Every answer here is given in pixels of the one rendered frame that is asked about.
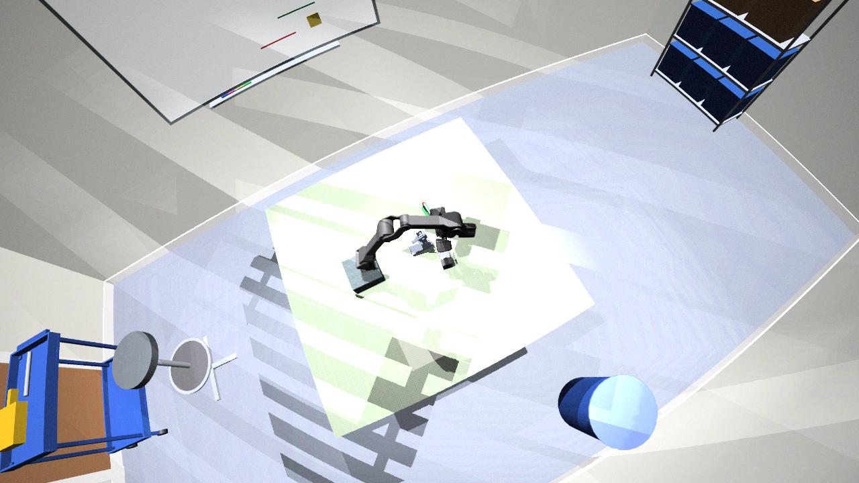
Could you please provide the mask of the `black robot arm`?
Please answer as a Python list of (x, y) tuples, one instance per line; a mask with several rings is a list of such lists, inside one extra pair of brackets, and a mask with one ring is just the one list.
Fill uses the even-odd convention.
[[(393, 221), (398, 219), (400, 227), (395, 231)], [(446, 212), (442, 216), (386, 216), (378, 221), (376, 233), (369, 240), (367, 246), (361, 246), (356, 250), (356, 268), (366, 272), (374, 268), (376, 252), (384, 242), (400, 238), (400, 235), (410, 229), (439, 229), (443, 237), (475, 237), (476, 224), (463, 223), (460, 212)]]

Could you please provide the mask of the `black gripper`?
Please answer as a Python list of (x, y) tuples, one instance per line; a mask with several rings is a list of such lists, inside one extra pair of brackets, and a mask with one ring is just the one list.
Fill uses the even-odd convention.
[[(430, 209), (429, 211), (430, 211), (430, 216), (442, 216), (443, 214), (446, 213), (444, 206), (436, 207), (436, 208)], [(451, 241), (449, 241), (446, 237), (444, 238), (442, 235), (440, 235), (439, 229), (435, 229), (435, 230), (436, 230), (436, 237), (441, 238), (441, 239), (436, 239), (436, 248), (438, 249), (438, 252), (442, 253), (442, 252), (447, 252), (447, 251), (453, 250)]]

